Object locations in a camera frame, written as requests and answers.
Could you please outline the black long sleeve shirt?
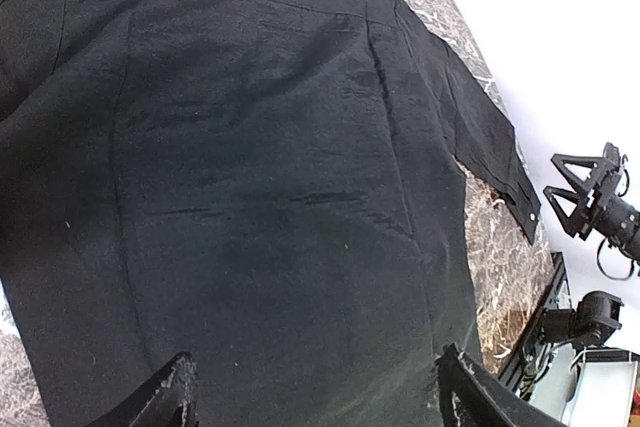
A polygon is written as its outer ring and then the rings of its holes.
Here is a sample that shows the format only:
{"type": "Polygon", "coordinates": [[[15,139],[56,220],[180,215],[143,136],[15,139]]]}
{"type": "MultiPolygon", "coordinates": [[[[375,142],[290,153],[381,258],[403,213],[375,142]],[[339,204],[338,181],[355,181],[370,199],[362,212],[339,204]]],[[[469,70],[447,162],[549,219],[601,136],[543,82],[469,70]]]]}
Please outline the black long sleeve shirt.
{"type": "Polygon", "coordinates": [[[403,0],[1,0],[1,277],[55,426],[193,355],[207,426],[438,426],[465,175],[514,130],[403,0]]]}

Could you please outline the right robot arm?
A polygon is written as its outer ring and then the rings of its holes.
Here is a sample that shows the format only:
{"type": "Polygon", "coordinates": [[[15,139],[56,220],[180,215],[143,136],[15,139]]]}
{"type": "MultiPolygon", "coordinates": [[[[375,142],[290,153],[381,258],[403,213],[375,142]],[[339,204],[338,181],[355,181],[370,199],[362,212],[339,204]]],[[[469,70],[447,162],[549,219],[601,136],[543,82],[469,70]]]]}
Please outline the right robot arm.
{"type": "MultiPolygon", "coordinates": [[[[625,200],[630,186],[627,158],[611,143],[598,157],[556,154],[553,165],[568,183],[544,195],[563,230],[588,239],[597,232],[600,249],[614,249],[629,262],[628,282],[639,274],[639,211],[625,200]]],[[[586,293],[576,306],[568,284],[556,307],[543,310],[540,339],[546,351],[517,392],[521,399],[562,426],[636,426],[639,423],[639,345],[623,343],[630,323],[623,300],[602,290],[586,293]]]]}

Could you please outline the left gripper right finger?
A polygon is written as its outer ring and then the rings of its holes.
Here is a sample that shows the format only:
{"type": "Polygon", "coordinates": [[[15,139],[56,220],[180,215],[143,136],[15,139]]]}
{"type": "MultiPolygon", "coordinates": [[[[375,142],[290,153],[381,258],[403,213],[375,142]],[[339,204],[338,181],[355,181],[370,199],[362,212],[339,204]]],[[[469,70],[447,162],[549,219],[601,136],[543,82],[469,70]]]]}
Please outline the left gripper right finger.
{"type": "Polygon", "coordinates": [[[455,344],[444,348],[436,365],[444,426],[563,426],[516,397],[455,344]]]}

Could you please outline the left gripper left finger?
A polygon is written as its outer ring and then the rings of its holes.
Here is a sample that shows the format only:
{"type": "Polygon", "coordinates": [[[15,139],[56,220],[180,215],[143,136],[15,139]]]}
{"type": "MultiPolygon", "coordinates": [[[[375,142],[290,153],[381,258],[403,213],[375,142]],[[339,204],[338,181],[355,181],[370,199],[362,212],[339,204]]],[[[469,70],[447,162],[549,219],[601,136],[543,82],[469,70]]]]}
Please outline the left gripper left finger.
{"type": "Polygon", "coordinates": [[[90,427],[194,427],[196,363],[180,352],[120,404],[89,423],[90,427]]]}

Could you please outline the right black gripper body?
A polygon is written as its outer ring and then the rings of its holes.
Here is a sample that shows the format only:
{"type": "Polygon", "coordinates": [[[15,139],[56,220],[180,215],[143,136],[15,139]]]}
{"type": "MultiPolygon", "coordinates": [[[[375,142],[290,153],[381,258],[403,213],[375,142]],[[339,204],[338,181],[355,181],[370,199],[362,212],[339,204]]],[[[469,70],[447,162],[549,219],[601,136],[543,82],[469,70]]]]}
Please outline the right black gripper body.
{"type": "Polygon", "coordinates": [[[635,208],[618,193],[622,180],[629,184],[626,156],[619,148],[607,142],[602,157],[593,164],[588,177],[588,203],[586,226],[582,228],[585,240],[593,230],[613,240],[632,240],[635,237],[635,208]]]}

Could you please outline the black front rail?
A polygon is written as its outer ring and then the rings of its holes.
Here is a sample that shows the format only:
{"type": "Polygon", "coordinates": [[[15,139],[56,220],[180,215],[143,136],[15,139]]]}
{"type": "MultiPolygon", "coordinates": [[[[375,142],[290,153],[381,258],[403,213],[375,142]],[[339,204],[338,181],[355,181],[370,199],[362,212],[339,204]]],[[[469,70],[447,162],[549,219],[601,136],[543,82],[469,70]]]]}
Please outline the black front rail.
{"type": "Polygon", "coordinates": [[[549,371],[557,349],[557,342],[548,341],[543,333],[544,315],[548,311],[571,307],[564,256],[561,252],[553,252],[551,257],[554,267],[551,281],[497,374],[507,389],[526,400],[532,396],[535,384],[549,371]]]}

